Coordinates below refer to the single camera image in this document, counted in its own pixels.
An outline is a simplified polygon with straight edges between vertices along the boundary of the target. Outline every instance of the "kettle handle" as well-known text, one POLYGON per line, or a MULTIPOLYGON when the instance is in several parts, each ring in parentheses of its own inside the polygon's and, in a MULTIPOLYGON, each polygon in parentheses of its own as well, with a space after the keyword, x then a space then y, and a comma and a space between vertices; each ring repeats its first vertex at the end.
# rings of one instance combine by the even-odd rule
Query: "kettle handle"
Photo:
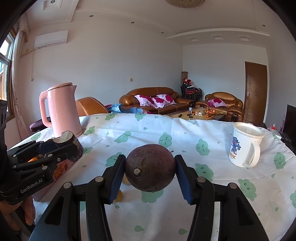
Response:
POLYGON ((47 91, 41 92, 41 94, 39 96, 39 105, 40 105, 40 111, 41 111, 41 119, 42 119, 43 124, 46 127, 52 128, 52 124, 46 118, 45 103, 44 103, 45 99, 47 99, 47 91))

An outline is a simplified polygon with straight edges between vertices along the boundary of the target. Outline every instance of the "round brown fruit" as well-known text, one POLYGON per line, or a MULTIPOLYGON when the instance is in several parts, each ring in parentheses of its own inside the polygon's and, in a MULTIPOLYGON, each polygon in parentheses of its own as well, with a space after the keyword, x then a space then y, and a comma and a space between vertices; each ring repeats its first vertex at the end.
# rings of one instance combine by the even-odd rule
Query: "round brown fruit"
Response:
POLYGON ((148 144, 137 147, 127 157, 125 173, 137 189, 156 192, 171 183, 176 173, 175 159, 165 147, 148 144))

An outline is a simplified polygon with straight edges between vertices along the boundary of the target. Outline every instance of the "cable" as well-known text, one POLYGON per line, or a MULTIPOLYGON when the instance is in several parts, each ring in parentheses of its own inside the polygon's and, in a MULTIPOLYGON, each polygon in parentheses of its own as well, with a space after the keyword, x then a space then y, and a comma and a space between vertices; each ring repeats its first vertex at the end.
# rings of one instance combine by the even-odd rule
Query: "cable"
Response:
POLYGON ((34 80, 34 78, 33 78, 33 71, 34 71, 34 55, 35 55, 35 50, 33 50, 33 56, 32 56, 32 74, 31 74, 31 81, 34 80))
POLYGON ((28 50, 28 51, 22 53, 20 56, 23 56, 23 55, 25 55, 25 54, 27 54, 27 53, 30 53, 30 52, 34 51, 34 50, 35 50, 35 49, 28 50))

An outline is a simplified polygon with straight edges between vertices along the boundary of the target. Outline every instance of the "mug handle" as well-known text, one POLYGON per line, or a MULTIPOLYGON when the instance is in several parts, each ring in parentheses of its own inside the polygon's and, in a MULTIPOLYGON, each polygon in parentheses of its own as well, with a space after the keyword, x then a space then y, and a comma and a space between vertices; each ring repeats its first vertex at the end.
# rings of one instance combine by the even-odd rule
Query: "mug handle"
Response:
POLYGON ((40 111, 41 111, 41 119, 42 119, 43 124, 46 127, 52 128, 52 124, 46 118, 45 103, 44 103, 45 99, 47 99, 47 91, 41 92, 41 94, 39 96, 39 105, 40 105, 40 111))
POLYGON ((259 157, 260 157, 260 146, 259 146, 258 142, 252 142, 252 145, 254 147, 254 157, 249 163, 245 162, 243 164, 245 167, 248 167, 248 168, 256 166, 259 161, 259 157))

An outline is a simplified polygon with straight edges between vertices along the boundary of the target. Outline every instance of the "wall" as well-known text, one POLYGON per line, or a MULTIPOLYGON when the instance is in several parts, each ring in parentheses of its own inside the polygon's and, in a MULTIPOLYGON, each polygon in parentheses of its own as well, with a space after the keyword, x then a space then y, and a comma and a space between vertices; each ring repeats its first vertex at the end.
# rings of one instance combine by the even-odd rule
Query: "wall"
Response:
POLYGON ((6 123, 4 134, 5 134, 5 144, 7 145, 7 149, 10 149, 11 147, 13 147, 14 145, 16 145, 21 141, 15 118, 13 118, 12 120, 6 123))
POLYGON ((290 31, 273 12, 271 41, 267 47, 270 69, 270 98, 266 125, 280 128, 287 105, 296 107, 296 42, 290 31))
POLYGON ((183 71, 207 94, 224 91, 244 102, 245 61, 267 65, 265 48, 227 43, 183 47, 183 71))
POLYGON ((135 88, 166 86, 179 91, 182 47, 133 26, 95 20, 47 25, 31 31, 23 52, 34 47, 36 36, 63 30, 69 30, 67 44, 20 58, 19 105, 27 126, 41 118, 40 93, 59 83, 78 85, 76 99, 92 96, 103 104, 118 103, 135 88))

